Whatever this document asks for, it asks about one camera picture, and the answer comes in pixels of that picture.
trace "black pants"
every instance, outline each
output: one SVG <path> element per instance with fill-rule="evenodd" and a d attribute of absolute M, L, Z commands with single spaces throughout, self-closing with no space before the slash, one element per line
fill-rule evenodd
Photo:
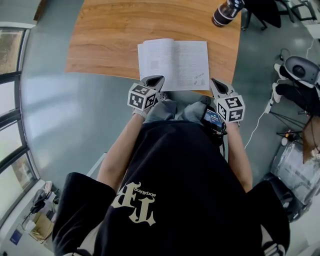
<path fill-rule="evenodd" d="M 280 74 L 291 81 L 295 79 L 286 71 L 284 66 L 280 67 Z M 293 101 L 300 108 L 310 113 L 312 116 L 320 116 L 320 99 L 317 89 L 309 88 L 299 81 L 295 81 L 298 85 L 292 86 L 290 84 L 279 84 L 275 91 L 279 95 L 283 95 L 288 100 Z"/>

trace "wood grain tabletop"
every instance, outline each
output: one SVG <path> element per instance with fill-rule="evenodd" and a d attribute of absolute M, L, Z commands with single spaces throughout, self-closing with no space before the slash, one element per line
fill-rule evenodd
<path fill-rule="evenodd" d="M 137 45 L 145 40 L 207 41 L 210 77 L 232 83 L 241 15 L 212 23 L 224 0 L 85 0 L 70 40 L 67 72 L 140 79 Z M 199 91 L 211 95 L 208 91 Z"/>

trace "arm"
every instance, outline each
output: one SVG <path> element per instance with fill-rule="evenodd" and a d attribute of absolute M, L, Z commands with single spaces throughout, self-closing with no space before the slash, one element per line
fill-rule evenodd
<path fill-rule="evenodd" d="M 245 192 L 252 189 L 252 172 L 247 153 L 245 151 L 238 124 L 226 123 L 228 133 L 228 163 L 238 178 Z"/>
<path fill-rule="evenodd" d="M 140 114 L 134 114 L 102 161 L 96 180 L 110 186 L 116 192 L 125 176 L 144 121 Z"/>

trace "window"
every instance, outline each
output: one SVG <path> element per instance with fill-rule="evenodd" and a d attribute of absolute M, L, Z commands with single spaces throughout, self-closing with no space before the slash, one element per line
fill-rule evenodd
<path fill-rule="evenodd" d="M 0 74 L 18 70 L 24 30 L 0 28 Z"/>
<path fill-rule="evenodd" d="M 20 108 L 27 30 L 0 28 L 0 227 L 37 182 Z"/>

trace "window pane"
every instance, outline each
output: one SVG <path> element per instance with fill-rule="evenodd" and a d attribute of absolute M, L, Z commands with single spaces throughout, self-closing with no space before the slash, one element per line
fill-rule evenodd
<path fill-rule="evenodd" d="M 0 84 L 0 116 L 15 108 L 15 82 Z"/>
<path fill-rule="evenodd" d="M 22 146 L 18 124 L 0 130 L 0 161 Z"/>
<path fill-rule="evenodd" d="M 0 74 L 17 71 L 22 30 L 0 29 Z"/>
<path fill-rule="evenodd" d="M 0 219 L 34 180 L 25 154 L 0 174 Z"/>

